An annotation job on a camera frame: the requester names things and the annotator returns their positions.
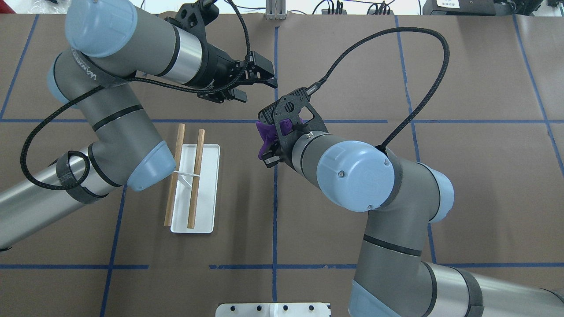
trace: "wooden chopstick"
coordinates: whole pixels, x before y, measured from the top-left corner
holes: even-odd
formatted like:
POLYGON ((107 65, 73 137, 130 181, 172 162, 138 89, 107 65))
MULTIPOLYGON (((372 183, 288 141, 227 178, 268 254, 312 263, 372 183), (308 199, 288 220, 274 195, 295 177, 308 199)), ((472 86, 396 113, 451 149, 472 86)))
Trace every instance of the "wooden chopstick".
MULTIPOLYGON (((204 153, 205 130, 198 131, 198 145, 196 147, 196 161, 194 162, 194 174, 202 172, 202 154, 204 153)), ((200 177, 192 179, 192 193, 190 194, 190 209, 188 211, 188 228, 194 229, 196 224, 196 205, 198 203, 198 189, 200 188, 200 177)))
MULTIPOLYGON (((177 133, 177 143, 174 150, 174 160, 177 164, 177 169, 180 168, 180 154, 182 153, 182 145, 184 144, 184 131, 186 129, 185 124, 178 125, 177 133)), ((165 226, 171 226, 173 222, 173 209, 174 209, 174 199, 176 198, 176 187, 178 182, 178 174, 173 173, 170 177, 170 187, 169 187, 169 198, 166 202, 166 213, 165 213, 165 226)))

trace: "white bracket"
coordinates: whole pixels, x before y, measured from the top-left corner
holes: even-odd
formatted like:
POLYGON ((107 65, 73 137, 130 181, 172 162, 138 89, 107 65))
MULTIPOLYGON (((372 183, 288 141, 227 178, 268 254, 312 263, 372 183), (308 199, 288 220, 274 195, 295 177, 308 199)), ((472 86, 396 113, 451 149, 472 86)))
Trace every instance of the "white bracket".
POLYGON ((267 20, 285 20, 287 16, 286 0, 266 0, 267 20))
POLYGON ((331 317, 328 303, 221 304, 215 317, 331 317))

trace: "white label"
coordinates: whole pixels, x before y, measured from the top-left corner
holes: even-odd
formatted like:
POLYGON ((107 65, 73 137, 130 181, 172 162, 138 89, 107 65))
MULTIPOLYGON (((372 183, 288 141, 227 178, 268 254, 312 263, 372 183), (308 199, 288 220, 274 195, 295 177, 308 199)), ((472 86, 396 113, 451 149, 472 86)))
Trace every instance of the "white label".
POLYGON ((460 9, 460 4, 458 3, 458 0, 437 0, 437 6, 460 9))

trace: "light blue cap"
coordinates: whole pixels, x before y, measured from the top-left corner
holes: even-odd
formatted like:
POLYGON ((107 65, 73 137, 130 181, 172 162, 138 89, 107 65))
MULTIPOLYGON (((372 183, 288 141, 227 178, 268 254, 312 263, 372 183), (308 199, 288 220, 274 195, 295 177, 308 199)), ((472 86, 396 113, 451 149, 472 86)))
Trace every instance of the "light blue cap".
POLYGON ((127 186, 139 192, 148 188, 174 172, 176 162, 165 141, 157 144, 149 154, 137 165, 127 186))
POLYGON ((103 58, 122 49, 137 27, 137 10, 127 0, 73 0, 65 35, 84 54, 103 58))
POLYGON ((451 211, 452 206, 455 203, 455 189, 452 186, 451 181, 446 177, 443 173, 436 171, 423 163, 419 163, 426 167, 435 180, 437 181, 437 185, 439 186, 439 209, 437 210, 437 214, 433 219, 431 219, 430 223, 435 223, 443 220, 449 211, 451 211))
POLYGON ((66 104, 70 100, 68 100, 63 95, 63 93, 61 93, 61 91, 59 90, 59 87, 57 86, 57 82, 55 81, 55 63, 57 62, 57 59, 55 59, 55 61, 53 61, 51 68, 47 72, 47 88, 49 88, 49 91, 51 92, 51 95, 53 95, 53 97, 55 97, 61 103, 66 104))
POLYGON ((351 317, 400 317, 397 312, 374 297, 355 280, 352 280, 352 284, 349 301, 349 314, 351 317))
POLYGON ((378 208, 394 187, 394 168, 386 155, 360 141, 331 146, 317 167, 319 188, 335 204, 354 212, 378 208))

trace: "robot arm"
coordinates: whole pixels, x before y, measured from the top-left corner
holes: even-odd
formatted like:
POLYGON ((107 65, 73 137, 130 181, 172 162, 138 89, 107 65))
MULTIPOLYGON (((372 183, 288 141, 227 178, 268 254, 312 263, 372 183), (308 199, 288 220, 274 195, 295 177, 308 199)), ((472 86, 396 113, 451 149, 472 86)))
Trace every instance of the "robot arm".
POLYGON ((267 167, 284 162, 332 202, 368 211, 349 313, 352 317, 562 316, 564 297, 421 261, 428 223, 454 203, 451 182, 388 148, 329 134, 308 89, 283 96, 259 113, 267 167), (307 108, 314 117, 303 122, 307 108))
POLYGON ((56 58, 47 82, 64 104, 89 92, 76 107, 99 140, 35 175, 70 189, 26 180, 0 193, 0 251, 124 184, 141 191, 174 171, 170 150, 128 84, 144 81, 132 78, 136 71, 204 88, 199 97, 217 103, 245 102, 237 85, 277 86, 272 63, 258 53, 243 62, 207 43, 205 25, 219 14, 214 2, 185 4, 165 21, 127 0, 73 1, 65 22, 71 48, 56 58), (242 69, 245 76, 225 87, 242 69))

